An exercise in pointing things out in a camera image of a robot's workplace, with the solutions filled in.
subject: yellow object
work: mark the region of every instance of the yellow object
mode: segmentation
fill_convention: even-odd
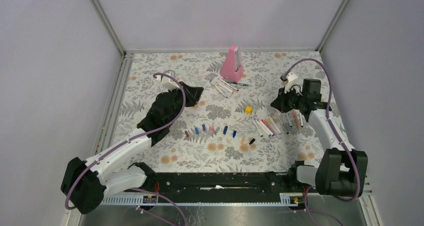
[[[252,112],[252,107],[251,106],[247,106],[245,112],[247,114],[250,114]]]

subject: white wall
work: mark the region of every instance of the white wall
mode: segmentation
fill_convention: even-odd
[[[313,49],[342,0],[100,0],[127,50]]]
[[[424,3],[351,0],[322,57],[384,225],[424,225]]]
[[[0,225],[59,225],[120,55],[89,0],[0,0]]]

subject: white marker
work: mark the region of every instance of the white marker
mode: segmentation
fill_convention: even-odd
[[[219,93],[221,93],[221,95],[223,95],[225,98],[228,98],[228,96],[217,86],[217,85],[215,85],[214,83],[212,83],[212,81],[209,81],[210,82],[210,84],[213,86],[213,87],[215,87],[215,89],[219,92]]]
[[[285,117],[287,118],[288,125],[289,125],[290,127],[293,127],[293,125],[292,125],[292,121],[290,121],[289,115],[288,115],[287,113],[285,113]]]
[[[280,125],[281,125],[282,129],[284,130],[284,132],[286,132],[286,134],[288,134],[288,130],[287,130],[287,128],[284,126],[283,122],[281,121],[280,116],[281,116],[280,112],[279,112],[279,111],[277,111],[277,119],[278,119],[278,121],[279,121],[279,123],[280,123]]]
[[[218,83],[218,85],[220,85],[222,88],[224,88],[224,89],[226,89],[228,92],[230,92],[231,94],[233,94],[234,93],[234,91],[233,90],[231,90],[230,88],[228,88],[226,85],[224,85],[223,83],[221,83],[221,82],[216,82],[216,83]]]
[[[224,81],[224,79],[219,78],[219,80],[222,81],[225,85],[229,86],[231,89],[235,90],[236,92],[239,91],[237,88],[233,87],[232,85],[230,85],[226,81]]]
[[[274,122],[274,119],[268,115],[269,120],[271,121],[272,126],[275,128],[278,134],[281,133],[280,129],[277,127],[276,123]]]
[[[302,116],[300,111],[299,111],[299,118],[300,118],[300,126],[304,127],[304,120],[303,120],[303,116]]]
[[[252,122],[253,122],[253,125],[256,127],[256,129],[258,130],[258,132],[259,132],[259,135],[260,135],[260,137],[263,137],[264,135],[262,134],[262,132],[260,131],[260,129],[259,129],[259,127],[258,127],[258,125],[256,124],[256,122],[255,122],[255,120],[251,117],[251,119],[252,119]]]
[[[259,119],[256,119],[256,122],[262,128],[262,130],[268,135],[268,137],[273,136],[273,133],[271,132],[271,130],[269,130],[262,121],[260,121]]]

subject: black object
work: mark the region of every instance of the black object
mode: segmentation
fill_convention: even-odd
[[[311,111],[327,107],[327,102],[321,102],[321,97],[321,81],[304,79],[301,94],[293,88],[285,93],[285,88],[282,87],[278,90],[277,98],[271,102],[271,106],[281,112],[298,109],[308,122]]]
[[[185,106],[192,107],[196,105],[203,92],[203,87],[190,87],[184,82],[179,82],[184,88]],[[173,120],[183,106],[183,95],[181,90],[174,89],[160,93],[156,96],[156,100],[152,103],[151,108],[147,112],[146,117],[137,124],[137,128],[143,129],[145,132],[162,127]],[[151,138],[151,146],[161,141],[168,133],[169,127],[160,131],[150,133],[147,136]]]
[[[61,185],[61,191],[65,195],[68,194],[72,184],[86,168],[86,162],[81,161],[78,157],[69,161]],[[82,214],[91,212],[103,200],[103,191],[106,186],[100,184],[97,174],[97,171],[89,170],[86,172],[70,196],[70,201]]]
[[[359,173],[360,191],[358,196],[361,196],[367,172],[368,157],[363,151],[352,150],[351,154]],[[348,172],[340,171],[342,163],[349,168]],[[336,148],[325,150],[315,175],[317,192],[321,195],[351,197],[356,192],[357,183],[348,153]]]
[[[147,176],[142,189],[154,191],[154,185],[158,182],[161,185],[159,193],[176,203],[281,202],[280,193],[302,193],[307,186],[303,183],[291,183],[286,173],[156,173],[143,162],[136,165]],[[213,188],[216,185],[225,189],[200,189]],[[167,201],[159,198],[158,202]]]

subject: floral pattern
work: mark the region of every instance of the floral pattern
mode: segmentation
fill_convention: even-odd
[[[145,162],[160,172],[257,172],[287,171],[295,160],[318,166],[323,149],[315,131],[305,123],[298,130],[290,114],[293,127],[281,117],[290,134],[279,137],[259,137],[250,116],[245,114],[246,106],[252,107],[255,118],[268,120],[271,115],[276,124],[275,110],[270,103],[282,87],[280,76],[296,61],[314,58],[321,61],[318,52],[274,52],[241,53],[244,64],[239,92],[224,98],[209,83],[219,76],[226,53],[147,53],[135,54],[126,84],[125,94],[115,128],[113,143],[124,139],[149,110],[156,95],[165,91],[153,77],[155,72],[174,70],[179,81],[190,86],[204,87],[197,105],[185,108],[183,114],[170,127],[170,133],[154,147],[134,155],[120,169],[133,162]],[[328,99],[329,85],[325,73],[314,62],[303,62],[293,69],[300,80],[321,79],[323,100]],[[346,136],[337,105],[331,107],[334,122]],[[211,131],[212,123],[217,129]],[[224,127],[228,126],[226,135]]]

